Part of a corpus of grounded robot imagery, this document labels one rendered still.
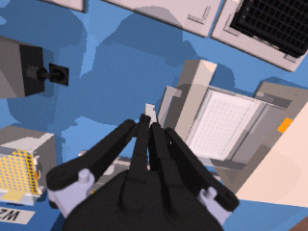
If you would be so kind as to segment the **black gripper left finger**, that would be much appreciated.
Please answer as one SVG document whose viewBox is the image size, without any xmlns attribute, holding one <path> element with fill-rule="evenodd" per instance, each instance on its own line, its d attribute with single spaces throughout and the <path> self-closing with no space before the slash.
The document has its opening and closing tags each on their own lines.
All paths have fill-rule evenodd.
<svg viewBox="0 0 308 231">
<path fill-rule="evenodd" d="M 139 123 L 126 119 L 83 155 L 51 168 L 45 176 L 50 207 L 60 209 L 66 218 L 76 205 L 91 195 L 93 185 L 129 141 L 136 138 L 120 211 L 126 218 L 138 217 L 146 200 L 150 121 L 150 104 L 146 103 Z"/>
</svg>

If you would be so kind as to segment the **black multiwell plate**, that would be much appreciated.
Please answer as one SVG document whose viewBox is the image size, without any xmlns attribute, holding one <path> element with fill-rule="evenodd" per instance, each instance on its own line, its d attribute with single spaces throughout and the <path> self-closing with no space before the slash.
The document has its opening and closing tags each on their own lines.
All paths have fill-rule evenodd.
<svg viewBox="0 0 308 231">
<path fill-rule="evenodd" d="M 241 0 L 229 27 L 300 58 L 308 50 L 308 0 Z"/>
</svg>

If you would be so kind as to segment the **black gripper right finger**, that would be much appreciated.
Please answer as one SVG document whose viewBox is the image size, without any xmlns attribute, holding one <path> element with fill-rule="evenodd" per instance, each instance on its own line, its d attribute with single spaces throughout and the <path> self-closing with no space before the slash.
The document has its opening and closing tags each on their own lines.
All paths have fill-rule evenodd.
<svg viewBox="0 0 308 231">
<path fill-rule="evenodd" d="M 151 104 L 150 113 L 149 166 L 151 171 L 161 172 L 168 215 L 183 223 L 192 212 L 184 184 L 222 226 L 240 205 L 239 198 L 210 173 L 175 130 L 161 127 Z"/>
</svg>

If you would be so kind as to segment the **blue open-top bin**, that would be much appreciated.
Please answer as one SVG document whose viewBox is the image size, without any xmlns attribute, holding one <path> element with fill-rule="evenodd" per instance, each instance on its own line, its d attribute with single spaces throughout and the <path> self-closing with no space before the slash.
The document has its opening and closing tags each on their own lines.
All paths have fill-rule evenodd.
<svg viewBox="0 0 308 231">
<path fill-rule="evenodd" d="M 0 231 L 61 231 L 64 221 L 49 207 L 47 189 L 34 206 L 0 202 Z"/>
</svg>

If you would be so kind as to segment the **blue bench mat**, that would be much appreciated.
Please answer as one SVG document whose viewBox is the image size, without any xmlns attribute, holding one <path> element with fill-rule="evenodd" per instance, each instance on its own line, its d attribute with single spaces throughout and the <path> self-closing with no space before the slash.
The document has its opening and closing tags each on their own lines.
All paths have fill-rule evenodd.
<svg viewBox="0 0 308 231">
<path fill-rule="evenodd" d="M 126 119 L 140 122 L 145 104 L 158 114 L 166 86 L 176 88 L 185 60 L 217 64 L 210 86 L 253 97 L 262 82 L 308 90 L 308 53 L 288 72 L 209 38 L 101 0 L 86 12 L 39 0 L 0 0 L 0 36 L 42 47 L 43 67 L 68 68 L 68 86 L 0 99 L 8 125 L 55 134 L 57 165 L 88 151 Z M 308 207 L 239 199 L 224 231 L 288 231 Z"/>
</svg>

